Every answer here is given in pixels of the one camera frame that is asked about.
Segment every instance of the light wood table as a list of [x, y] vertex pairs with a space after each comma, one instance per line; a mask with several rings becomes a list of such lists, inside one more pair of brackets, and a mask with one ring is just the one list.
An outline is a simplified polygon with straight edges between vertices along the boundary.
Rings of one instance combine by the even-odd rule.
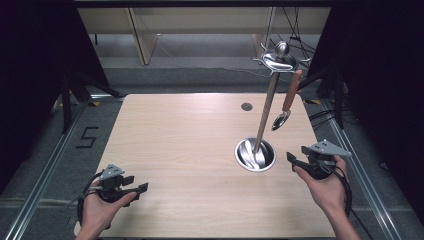
[[132, 185], [149, 182], [149, 190], [121, 209], [102, 236], [334, 237], [286, 159], [289, 151], [306, 160], [300, 147], [317, 142], [299, 96], [285, 125], [271, 131], [284, 96], [275, 95], [264, 133], [276, 163], [255, 173], [239, 165], [235, 148], [256, 137], [265, 94], [128, 95], [98, 171], [114, 163], [135, 176]]

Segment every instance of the hand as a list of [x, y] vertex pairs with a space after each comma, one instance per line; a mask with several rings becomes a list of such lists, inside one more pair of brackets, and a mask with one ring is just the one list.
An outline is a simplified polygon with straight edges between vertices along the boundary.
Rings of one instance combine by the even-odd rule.
[[96, 193], [89, 194], [84, 200], [82, 227], [76, 239], [97, 239], [100, 233], [111, 224], [119, 209], [130, 203], [136, 195], [135, 192], [131, 192], [116, 202], [108, 203]]
[[[339, 156], [334, 156], [336, 166], [346, 174], [346, 162]], [[339, 178], [331, 174], [323, 180], [312, 178], [305, 170], [294, 167], [295, 172], [308, 185], [315, 203], [327, 214], [329, 211], [339, 211], [344, 209], [345, 192]]]

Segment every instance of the wooden handle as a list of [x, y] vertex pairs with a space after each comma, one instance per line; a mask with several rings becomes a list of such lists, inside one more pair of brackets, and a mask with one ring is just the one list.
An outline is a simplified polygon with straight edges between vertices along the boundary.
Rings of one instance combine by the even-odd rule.
[[289, 91], [287, 92], [286, 98], [284, 99], [283, 111], [290, 110], [290, 107], [294, 100], [294, 96], [296, 95], [296, 92], [297, 92], [297, 88], [299, 87], [301, 75], [302, 75], [302, 70], [297, 70], [294, 73], [292, 82], [290, 83], [290, 86], [289, 86]]

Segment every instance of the metal pole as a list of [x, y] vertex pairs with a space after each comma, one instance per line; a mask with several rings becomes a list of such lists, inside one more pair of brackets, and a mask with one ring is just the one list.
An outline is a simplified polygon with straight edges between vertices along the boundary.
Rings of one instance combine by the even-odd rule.
[[274, 72], [271, 76], [271, 82], [269, 83], [268, 93], [266, 95], [264, 110], [262, 112], [261, 123], [259, 125], [258, 135], [256, 136], [255, 147], [253, 148], [253, 153], [259, 151], [261, 146], [262, 137], [264, 135], [266, 122], [268, 120], [269, 111], [271, 110], [272, 100], [274, 99], [275, 89], [277, 88], [278, 79], [280, 78], [279, 72]]

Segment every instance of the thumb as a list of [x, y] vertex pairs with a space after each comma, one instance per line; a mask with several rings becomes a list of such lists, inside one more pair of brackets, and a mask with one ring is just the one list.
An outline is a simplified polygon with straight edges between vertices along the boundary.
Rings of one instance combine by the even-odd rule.
[[297, 175], [303, 179], [303, 181], [305, 181], [306, 184], [309, 184], [310, 182], [312, 182], [314, 179], [311, 177], [311, 175], [309, 175], [308, 172], [306, 172], [305, 170], [303, 170], [301, 167], [298, 166], [294, 166], [294, 171], [297, 173]]
[[123, 206], [127, 205], [128, 203], [130, 203], [131, 200], [133, 200], [136, 195], [137, 195], [136, 192], [127, 193], [123, 197], [121, 197], [121, 199], [119, 199], [118, 201], [114, 202], [113, 204], [116, 206], [117, 209], [120, 209], [121, 207], [123, 207]]

